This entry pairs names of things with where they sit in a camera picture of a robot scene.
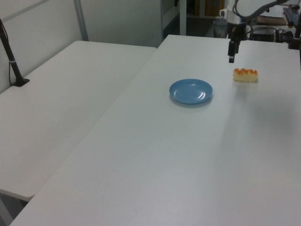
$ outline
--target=gray wall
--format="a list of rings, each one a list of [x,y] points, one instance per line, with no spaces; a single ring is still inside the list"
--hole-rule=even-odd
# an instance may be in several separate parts
[[[49,0],[4,22],[20,72],[26,76],[81,33],[73,0]],[[8,58],[0,43],[0,93],[9,88]]]
[[[89,41],[158,47],[161,0],[82,0]]]

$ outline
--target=computer equipment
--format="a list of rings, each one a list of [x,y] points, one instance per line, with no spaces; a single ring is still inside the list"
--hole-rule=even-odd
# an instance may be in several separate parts
[[[293,26],[297,28],[300,12],[296,9],[292,8],[283,8],[284,15],[286,17],[286,20],[288,22],[293,21]]]

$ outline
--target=plate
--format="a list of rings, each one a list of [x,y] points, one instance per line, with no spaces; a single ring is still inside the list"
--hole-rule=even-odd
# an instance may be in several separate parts
[[[169,88],[169,93],[178,102],[195,105],[207,101],[212,95],[212,86],[199,79],[176,81]]]

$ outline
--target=white tabletop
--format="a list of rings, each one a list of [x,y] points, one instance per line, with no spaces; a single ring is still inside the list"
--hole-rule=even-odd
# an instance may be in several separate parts
[[[0,193],[29,200],[155,48],[77,41],[0,95]]]
[[[299,52],[243,41],[229,64],[228,42],[168,36],[12,226],[298,225]],[[212,101],[174,102],[184,78]]]

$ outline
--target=table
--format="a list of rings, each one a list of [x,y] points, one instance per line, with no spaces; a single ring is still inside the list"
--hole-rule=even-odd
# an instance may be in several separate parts
[[[0,193],[30,200],[154,53],[77,41],[0,95]]]
[[[242,41],[229,64],[228,42],[168,36],[12,226],[298,225],[299,52]],[[211,101],[173,101],[184,78]]]

